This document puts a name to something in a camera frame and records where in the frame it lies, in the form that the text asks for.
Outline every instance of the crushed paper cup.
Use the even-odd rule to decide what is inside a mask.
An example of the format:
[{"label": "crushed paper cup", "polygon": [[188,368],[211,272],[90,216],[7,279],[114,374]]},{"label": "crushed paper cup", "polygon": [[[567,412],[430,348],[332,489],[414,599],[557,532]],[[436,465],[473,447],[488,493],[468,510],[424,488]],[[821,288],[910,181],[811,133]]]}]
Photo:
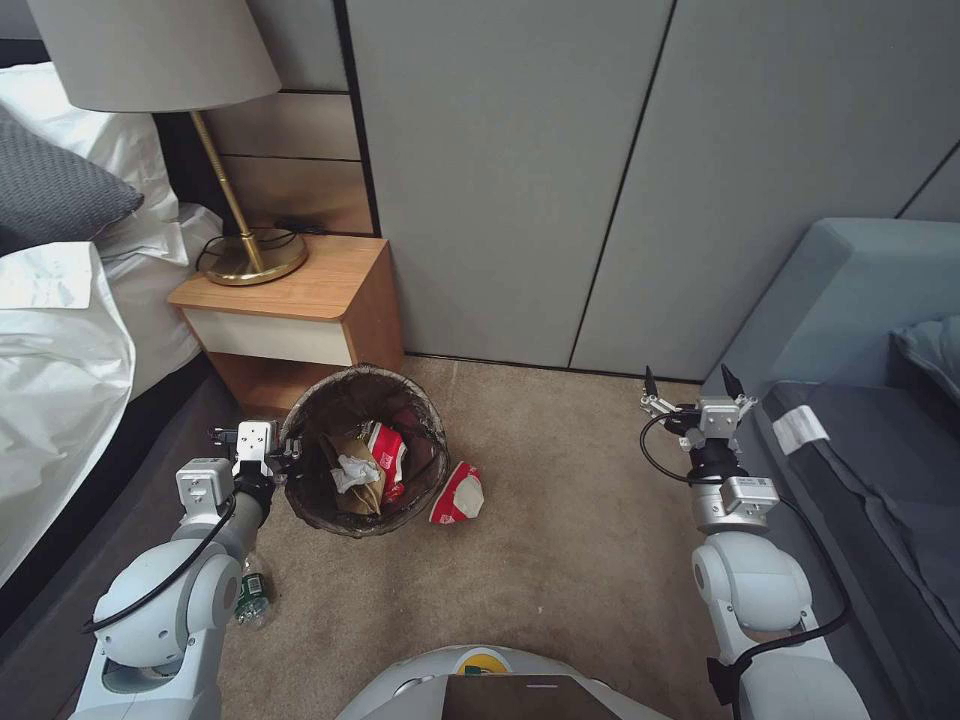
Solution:
[{"label": "crushed paper cup", "polygon": [[465,462],[458,463],[433,503],[430,522],[449,525],[475,518],[483,506],[480,473]]},{"label": "crushed paper cup", "polygon": [[376,423],[367,442],[373,459],[383,468],[383,502],[392,505],[403,495],[403,456],[407,446],[403,436],[383,423]]}]

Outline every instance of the gray cushion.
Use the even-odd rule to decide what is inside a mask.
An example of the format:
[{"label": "gray cushion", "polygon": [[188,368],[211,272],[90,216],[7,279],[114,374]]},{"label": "gray cushion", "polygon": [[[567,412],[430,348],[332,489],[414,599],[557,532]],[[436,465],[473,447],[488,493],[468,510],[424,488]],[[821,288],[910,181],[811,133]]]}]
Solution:
[{"label": "gray cushion", "polygon": [[93,240],[142,203],[136,189],[37,137],[0,107],[0,255]]},{"label": "gray cushion", "polygon": [[960,315],[895,330],[893,340],[904,358],[960,405]]}]

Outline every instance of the mesh trash can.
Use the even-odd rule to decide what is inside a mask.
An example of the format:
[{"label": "mesh trash can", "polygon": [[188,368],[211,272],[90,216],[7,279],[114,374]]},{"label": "mesh trash can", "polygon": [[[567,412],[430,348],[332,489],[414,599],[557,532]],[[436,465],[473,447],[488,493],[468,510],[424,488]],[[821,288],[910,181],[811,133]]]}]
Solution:
[{"label": "mesh trash can", "polygon": [[[329,437],[380,421],[403,436],[405,491],[379,515],[357,515],[337,507],[330,475]],[[396,530],[430,503],[447,476],[449,457],[443,423],[426,393],[397,373],[360,365],[321,380],[287,415],[280,439],[300,438],[301,455],[287,474],[286,495],[297,517],[315,528],[354,538]]]}]

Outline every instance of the bedside table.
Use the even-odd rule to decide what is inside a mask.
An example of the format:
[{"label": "bedside table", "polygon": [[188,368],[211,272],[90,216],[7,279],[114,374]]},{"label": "bedside table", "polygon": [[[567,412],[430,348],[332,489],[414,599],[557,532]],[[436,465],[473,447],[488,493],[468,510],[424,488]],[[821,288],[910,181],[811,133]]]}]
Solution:
[{"label": "bedside table", "polygon": [[346,366],[403,362],[387,241],[303,237],[310,255],[286,277],[227,287],[197,273],[168,298],[249,415],[285,417],[304,390]]}]

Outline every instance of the plastic bottle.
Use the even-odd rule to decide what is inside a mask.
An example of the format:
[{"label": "plastic bottle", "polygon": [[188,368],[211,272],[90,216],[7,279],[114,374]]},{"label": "plastic bottle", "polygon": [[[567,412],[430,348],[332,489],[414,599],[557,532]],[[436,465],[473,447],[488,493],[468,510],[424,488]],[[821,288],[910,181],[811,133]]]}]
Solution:
[{"label": "plastic bottle", "polygon": [[263,560],[253,550],[243,563],[240,580],[240,599],[233,613],[240,625],[259,630],[270,619],[270,599],[267,597],[266,569]]}]

